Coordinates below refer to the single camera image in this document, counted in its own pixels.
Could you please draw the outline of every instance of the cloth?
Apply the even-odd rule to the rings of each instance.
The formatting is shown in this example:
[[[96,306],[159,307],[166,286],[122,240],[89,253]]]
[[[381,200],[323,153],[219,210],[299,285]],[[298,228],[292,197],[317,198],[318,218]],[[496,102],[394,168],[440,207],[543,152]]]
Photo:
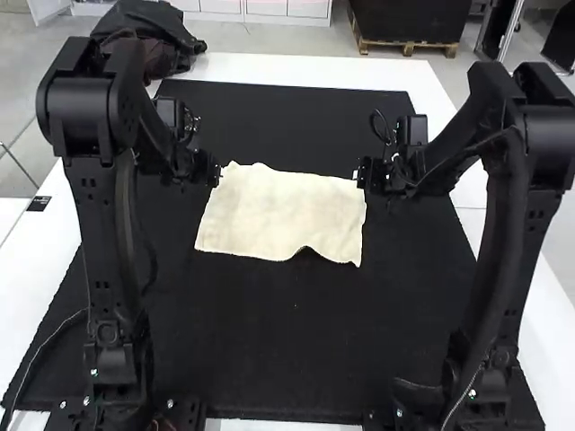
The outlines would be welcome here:
[[[361,264],[366,200],[355,181],[231,162],[199,224],[196,250],[266,260],[305,246],[338,263]]]
[[[119,40],[140,39],[146,52],[146,85],[190,70],[192,59],[208,45],[183,25],[183,12],[167,2],[119,0],[90,33],[102,53],[110,54]]]

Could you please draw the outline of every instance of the black bag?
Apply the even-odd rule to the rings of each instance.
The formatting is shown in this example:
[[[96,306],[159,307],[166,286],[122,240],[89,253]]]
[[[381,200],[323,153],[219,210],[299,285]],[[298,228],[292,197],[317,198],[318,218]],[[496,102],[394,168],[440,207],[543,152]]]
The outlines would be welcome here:
[[[90,37],[103,53],[111,53],[118,40],[143,40],[146,84],[190,70],[192,58],[208,49],[204,40],[196,39],[183,26],[183,12],[166,2],[119,0]]]

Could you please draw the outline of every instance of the black box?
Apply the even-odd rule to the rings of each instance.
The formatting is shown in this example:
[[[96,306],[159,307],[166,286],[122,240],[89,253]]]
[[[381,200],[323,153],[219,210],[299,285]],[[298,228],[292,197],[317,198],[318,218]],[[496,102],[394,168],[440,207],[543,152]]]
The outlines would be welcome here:
[[[472,0],[349,0],[366,40],[454,43]]]

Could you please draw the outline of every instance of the white cabinet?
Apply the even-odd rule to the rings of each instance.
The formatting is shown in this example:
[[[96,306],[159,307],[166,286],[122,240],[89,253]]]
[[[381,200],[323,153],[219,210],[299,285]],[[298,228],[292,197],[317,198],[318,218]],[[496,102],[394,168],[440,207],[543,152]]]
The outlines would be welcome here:
[[[288,0],[245,0],[245,12],[256,15],[288,15]]]
[[[36,22],[72,3],[73,15],[103,16],[113,3],[77,0],[27,0]],[[184,11],[184,20],[255,22],[329,27],[332,0],[167,0]]]
[[[199,0],[170,0],[170,4],[184,12],[199,12]]]
[[[327,18],[330,0],[287,0],[287,16]]]
[[[242,13],[242,0],[199,0],[199,10],[209,13]]]

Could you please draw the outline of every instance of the wooden pallet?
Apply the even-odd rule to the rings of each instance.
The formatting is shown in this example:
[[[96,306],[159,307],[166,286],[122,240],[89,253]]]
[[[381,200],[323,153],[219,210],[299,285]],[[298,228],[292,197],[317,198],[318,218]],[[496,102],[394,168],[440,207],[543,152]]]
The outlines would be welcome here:
[[[369,54],[370,47],[401,47],[403,50],[404,57],[411,57],[413,55],[413,50],[415,48],[442,48],[445,50],[445,56],[447,58],[455,58],[457,54],[457,48],[459,43],[428,43],[426,41],[399,41],[399,40],[368,40],[361,36],[361,31],[359,30],[358,20],[348,4],[348,17],[351,23],[351,30],[356,38],[356,43],[358,44],[359,54],[366,56]]]

